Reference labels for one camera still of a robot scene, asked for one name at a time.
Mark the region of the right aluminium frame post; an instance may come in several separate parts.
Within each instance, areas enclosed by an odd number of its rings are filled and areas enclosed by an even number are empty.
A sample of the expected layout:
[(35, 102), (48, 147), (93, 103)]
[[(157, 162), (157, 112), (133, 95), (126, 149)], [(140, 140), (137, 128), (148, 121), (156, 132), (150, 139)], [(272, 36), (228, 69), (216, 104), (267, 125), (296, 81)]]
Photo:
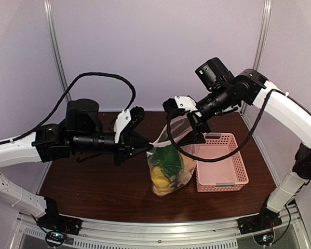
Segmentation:
[(262, 55), (265, 49), (269, 26), (271, 22), (271, 15), (272, 15), (272, 1), (265, 0), (263, 11), (262, 11), (259, 38), (258, 38), (255, 57), (253, 61), (253, 69), (256, 71), (258, 71), (261, 66)]

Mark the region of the right round circuit board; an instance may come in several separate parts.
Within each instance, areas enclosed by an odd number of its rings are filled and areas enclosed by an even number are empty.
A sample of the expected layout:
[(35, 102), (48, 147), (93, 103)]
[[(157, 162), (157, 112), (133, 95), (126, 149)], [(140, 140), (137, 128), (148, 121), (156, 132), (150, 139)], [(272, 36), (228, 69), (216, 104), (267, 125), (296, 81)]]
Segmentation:
[(273, 243), (275, 234), (273, 231), (256, 233), (253, 235), (255, 243), (259, 246), (269, 246)]

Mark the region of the aluminium frame post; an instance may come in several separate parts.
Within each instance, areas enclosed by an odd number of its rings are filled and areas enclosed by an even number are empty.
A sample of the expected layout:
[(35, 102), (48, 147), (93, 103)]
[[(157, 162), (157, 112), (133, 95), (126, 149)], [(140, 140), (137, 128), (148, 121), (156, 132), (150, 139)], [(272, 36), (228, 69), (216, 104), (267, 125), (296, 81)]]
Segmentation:
[(262, 11), (259, 38), (258, 38), (255, 57), (253, 61), (253, 69), (256, 71), (258, 71), (261, 66), (262, 55), (265, 49), (269, 26), (271, 22), (271, 15), (272, 15), (272, 1), (265, 0), (263, 11)]
[(58, 44), (58, 39), (57, 39), (57, 34), (56, 34), (56, 29), (55, 29), (55, 20), (54, 20), (53, 11), (52, 11), (52, 3), (50, 0), (43, 0), (43, 4), (44, 4), (44, 13), (45, 13), (46, 21), (47, 21), (53, 58), (54, 58), (54, 62), (56, 65), (59, 82), (60, 82), (62, 91), (64, 92), (65, 90), (67, 90), (68, 84), (66, 81), (64, 67), (63, 67), (61, 54), (59, 50), (59, 44)]

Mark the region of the yellow lemon toy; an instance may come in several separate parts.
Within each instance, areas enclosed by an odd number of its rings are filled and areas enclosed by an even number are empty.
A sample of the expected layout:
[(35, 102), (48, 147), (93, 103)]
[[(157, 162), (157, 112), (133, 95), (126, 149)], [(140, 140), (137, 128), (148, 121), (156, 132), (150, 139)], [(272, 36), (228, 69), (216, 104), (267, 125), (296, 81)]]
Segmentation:
[(154, 167), (151, 171), (152, 191), (157, 196), (164, 196), (170, 193), (170, 182), (164, 176), (160, 167)]

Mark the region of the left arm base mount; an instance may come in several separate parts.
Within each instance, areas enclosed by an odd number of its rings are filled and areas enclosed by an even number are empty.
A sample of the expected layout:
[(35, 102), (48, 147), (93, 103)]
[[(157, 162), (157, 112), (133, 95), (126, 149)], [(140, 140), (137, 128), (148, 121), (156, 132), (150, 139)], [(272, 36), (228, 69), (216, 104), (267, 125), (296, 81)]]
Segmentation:
[(60, 215), (57, 219), (45, 218), (44, 216), (36, 219), (37, 224), (45, 229), (59, 231), (71, 235), (79, 235), (82, 227), (82, 220)]

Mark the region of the orange mango toy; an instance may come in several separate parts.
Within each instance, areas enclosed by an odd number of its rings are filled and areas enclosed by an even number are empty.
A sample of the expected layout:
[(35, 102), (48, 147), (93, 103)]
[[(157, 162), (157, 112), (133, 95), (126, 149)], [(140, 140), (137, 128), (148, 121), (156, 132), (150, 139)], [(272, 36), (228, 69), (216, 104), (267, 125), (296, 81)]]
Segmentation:
[(183, 159), (183, 164), (184, 164), (184, 170), (186, 172), (190, 172), (191, 174), (194, 173), (195, 167), (196, 167), (196, 162), (194, 159), (189, 158), (185, 155), (181, 155)]

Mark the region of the left round circuit board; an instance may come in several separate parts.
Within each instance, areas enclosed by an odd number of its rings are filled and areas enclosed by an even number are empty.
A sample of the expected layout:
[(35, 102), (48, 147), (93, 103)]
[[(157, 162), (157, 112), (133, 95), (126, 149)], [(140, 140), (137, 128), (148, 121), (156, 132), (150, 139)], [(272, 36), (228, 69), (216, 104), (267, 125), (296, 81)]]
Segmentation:
[(60, 247), (66, 241), (66, 236), (60, 232), (49, 231), (45, 235), (45, 242), (50, 247)]

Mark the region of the left aluminium frame post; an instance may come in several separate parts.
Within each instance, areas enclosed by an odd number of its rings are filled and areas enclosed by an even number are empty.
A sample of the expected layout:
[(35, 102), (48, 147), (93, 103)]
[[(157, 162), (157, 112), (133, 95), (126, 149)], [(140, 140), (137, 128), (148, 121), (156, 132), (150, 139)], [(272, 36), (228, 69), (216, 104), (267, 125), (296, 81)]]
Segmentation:
[(46, 21), (47, 21), (53, 58), (54, 58), (54, 62), (56, 65), (59, 82), (60, 82), (62, 91), (64, 92), (65, 90), (67, 90), (68, 84), (66, 81), (64, 67), (63, 67), (61, 54), (59, 50), (59, 44), (58, 44), (58, 39), (57, 39), (57, 34), (56, 34), (56, 29), (55, 29), (55, 20), (54, 20), (53, 11), (52, 11), (52, 3), (50, 0), (43, 0), (43, 4), (44, 4), (44, 13), (45, 13)]

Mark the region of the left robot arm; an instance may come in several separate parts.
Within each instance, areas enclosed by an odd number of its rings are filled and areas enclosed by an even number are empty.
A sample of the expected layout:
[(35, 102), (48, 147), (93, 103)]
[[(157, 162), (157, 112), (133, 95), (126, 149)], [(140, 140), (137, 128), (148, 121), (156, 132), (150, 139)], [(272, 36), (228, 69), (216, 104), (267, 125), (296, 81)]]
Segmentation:
[[(98, 112), (99, 104), (94, 100), (69, 101), (65, 119), (59, 124), (41, 125), (28, 135), (0, 141), (0, 169), (20, 163), (50, 162), (77, 153), (112, 154), (114, 164), (120, 165), (153, 148), (148, 139), (135, 131), (145, 117), (142, 107), (120, 112), (112, 132), (104, 131)], [(43, 220), (52, 230), (64, 225), (55, 200), (24, 191), (1, 172), (0, 197)]]

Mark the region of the clear zip top bag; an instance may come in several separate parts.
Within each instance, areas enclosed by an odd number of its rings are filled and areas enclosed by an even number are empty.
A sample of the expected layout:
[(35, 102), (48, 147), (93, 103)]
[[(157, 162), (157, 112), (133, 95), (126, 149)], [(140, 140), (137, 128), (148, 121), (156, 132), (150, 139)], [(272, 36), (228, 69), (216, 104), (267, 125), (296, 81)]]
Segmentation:
[[(192, 131), (186, 115), (173, 118), (170, 121), (170, 128), (177, 145)], [(171, 144), (167, 125), (152, 144), (153, 149), (146, 152), (152, 192), (157, 196), (165, 196), (189, 183), (195, 171), (196, 161), (181, 154)], [(196, 156), (199, 151), (199, 146), (196, 144), (180, 145), (180, 147), (193, 156)]]

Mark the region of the green bok choy toy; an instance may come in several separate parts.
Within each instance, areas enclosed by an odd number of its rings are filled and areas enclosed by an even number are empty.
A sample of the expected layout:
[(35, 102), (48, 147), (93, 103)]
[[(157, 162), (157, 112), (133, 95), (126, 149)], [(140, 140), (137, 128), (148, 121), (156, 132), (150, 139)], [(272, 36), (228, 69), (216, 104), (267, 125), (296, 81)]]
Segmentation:
[(153, 154), (153, 161), (161, 168), (165, 177), (178, 177), (183, 169), (183, 159), (180, 153), (172, 145), (156, 148)]

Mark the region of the round circuit board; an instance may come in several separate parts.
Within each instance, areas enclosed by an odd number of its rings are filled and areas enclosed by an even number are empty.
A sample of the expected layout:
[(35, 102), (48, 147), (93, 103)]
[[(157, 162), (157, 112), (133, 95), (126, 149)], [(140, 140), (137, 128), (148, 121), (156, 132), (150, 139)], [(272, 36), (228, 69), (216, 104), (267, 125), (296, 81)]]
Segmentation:
[(255, 243), (259, 246), (269, 246), (273, 243), (275, 234), (273, 231), (256, 233), (253, 235)]
[(45, 235), (45, 242), (50, 247), (60, 247), (66, 241), (66, 236), (60, 232), (49, 231)]

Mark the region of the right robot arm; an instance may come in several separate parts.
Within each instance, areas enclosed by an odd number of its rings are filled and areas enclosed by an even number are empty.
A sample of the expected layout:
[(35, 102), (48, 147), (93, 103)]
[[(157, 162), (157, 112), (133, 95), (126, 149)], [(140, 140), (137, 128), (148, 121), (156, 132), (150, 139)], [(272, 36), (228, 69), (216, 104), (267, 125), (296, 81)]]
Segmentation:
[(219, 58), (212, 58), (195, 73), (209, 94), (198, 102), (190, 96), (175, 96), (174, 101), (178, 113), (187, 114), (196, 137), (209, 130), (209, 119), (229, 107), (246, 103), (258, 108), (259, 113), (243, 145), (252, 137), (263, 113), (274, 117), (301, 140), (294, 166), (268, 196), (255, 218), (257, 227), (266, 229), (311, 181), (311, 112), (254, 69), (248, 68), (233, 76)]

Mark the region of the pink plastic basket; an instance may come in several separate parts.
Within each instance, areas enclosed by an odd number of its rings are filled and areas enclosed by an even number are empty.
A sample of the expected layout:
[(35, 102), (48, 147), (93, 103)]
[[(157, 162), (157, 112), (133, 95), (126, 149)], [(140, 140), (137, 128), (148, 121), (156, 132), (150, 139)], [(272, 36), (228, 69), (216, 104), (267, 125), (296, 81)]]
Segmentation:
[[(206, 142), (199, 145), (197, 156), (217, 158), (234, 151), (238, 145), (231, 133), (207, 133)], [(198, 192), (240, 191), (249, 183), (240, 152), (214, 163), (196, 162)]]

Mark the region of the front aluminium rail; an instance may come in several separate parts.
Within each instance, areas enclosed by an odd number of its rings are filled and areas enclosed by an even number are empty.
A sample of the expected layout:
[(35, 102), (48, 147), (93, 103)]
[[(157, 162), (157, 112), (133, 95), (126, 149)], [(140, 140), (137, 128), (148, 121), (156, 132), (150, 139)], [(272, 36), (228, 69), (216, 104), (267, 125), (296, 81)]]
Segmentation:
[[(290, 227), (272, 246), (262, 246), (262, 232), (242, 234), (240, 217), (182, 223), (122, 223), (82, 219), (78, 235), (67, 235), (59, 248), (311, 248), (304, 223), (292, 205)], [(20, 213), (8, 248), (50, 248), (45, 233)]]

